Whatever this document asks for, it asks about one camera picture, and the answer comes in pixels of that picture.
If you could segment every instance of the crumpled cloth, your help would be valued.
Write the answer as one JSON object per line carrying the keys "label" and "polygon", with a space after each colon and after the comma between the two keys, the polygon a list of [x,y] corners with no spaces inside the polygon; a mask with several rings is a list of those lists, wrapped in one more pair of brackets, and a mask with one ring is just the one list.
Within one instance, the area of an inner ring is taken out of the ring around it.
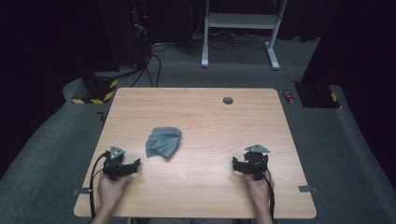
{"label": "crumpled cloth", "polygon": [[147,157],[164,156],[170,159],[178,149],[181,131],[174,127],[154,128],[146,142]]}

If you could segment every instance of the human arm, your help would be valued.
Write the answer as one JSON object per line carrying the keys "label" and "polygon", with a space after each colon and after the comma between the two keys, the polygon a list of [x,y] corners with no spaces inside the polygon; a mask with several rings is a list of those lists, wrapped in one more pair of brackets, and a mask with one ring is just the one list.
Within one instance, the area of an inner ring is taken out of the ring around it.
{"label": "human arm", "polygon": [[96,213],[92,224],[108,223],[113,211],[120,201],[125,184],[131,179],[129,175],[123,176],[118,181],[113,181],[103,173],[100,174],[98,194],[101,200],[101,206]]}
{"label": "human arm", "polygon": [[[265,177],[271,181],[272,188],[274,187],[274,181],[269,178],[270,173],[266,171]],[[273,224],[271,219],[269,200],[270,200],[270,189],[265,179],[254,180],[251,175],[245,175],[247,181],[248,192],[253,202],[253,207],[256,214],[258,224]]]}

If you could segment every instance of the soda can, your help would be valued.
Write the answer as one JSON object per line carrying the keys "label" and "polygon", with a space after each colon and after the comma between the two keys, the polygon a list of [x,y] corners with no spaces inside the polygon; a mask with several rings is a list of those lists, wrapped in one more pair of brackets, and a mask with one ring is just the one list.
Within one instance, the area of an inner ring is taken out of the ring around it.
{"label": "soda can", "polygon": [[285,96],[285,99],[289,103],[289,105],[294,105],[294,98],[289,90],[284,90],[283,96]]}

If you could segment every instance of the table top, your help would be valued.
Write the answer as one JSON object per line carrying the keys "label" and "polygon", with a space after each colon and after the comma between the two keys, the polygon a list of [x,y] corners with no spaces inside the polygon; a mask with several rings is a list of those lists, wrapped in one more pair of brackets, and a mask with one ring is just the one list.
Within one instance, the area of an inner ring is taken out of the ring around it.
{"label": "table top", "polygon": [[[223,103],[224,97],[233,103]],[[153,128],[176,127],[182,136],[176,153],[146,156]],[[262,145],[275,181],[275,218],[316,215],[279,96],[272,89],[120,88],[108,113],[83,188],[94,162],[110,146],[126,150],[123,164],[141,159],[115,217],[252,218],[254,210],[232,158],[243,161],[245,148]],[[103,161],[96,170],[101,169]],[[95,189],[98,177],[94,180]],[[98,195],[94,194],[99,207]],[[80,194],[75,214],[89,217],[88,194]]]}

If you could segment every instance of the white metal stand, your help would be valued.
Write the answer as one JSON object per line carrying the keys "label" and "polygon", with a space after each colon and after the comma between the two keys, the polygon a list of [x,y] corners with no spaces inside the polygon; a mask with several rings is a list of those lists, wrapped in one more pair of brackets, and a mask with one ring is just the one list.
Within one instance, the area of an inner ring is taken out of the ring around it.
{"label": "white metal stand", "polygon": [[274,53],[276,35],[282,22],[283,13],[288,0],[283,0],[276,15],[261,14],[231,14],[231,13],[209,13],[209,0],[206,0],[205,10],[205,37],[202,51],[202,67],[209,66],[208,36],[209,27],[222,28],[246,28],[246,29],[268,29],[273,30],[270,42],[265,42],[265,48],[274,70],[279,69],[279,63]]}

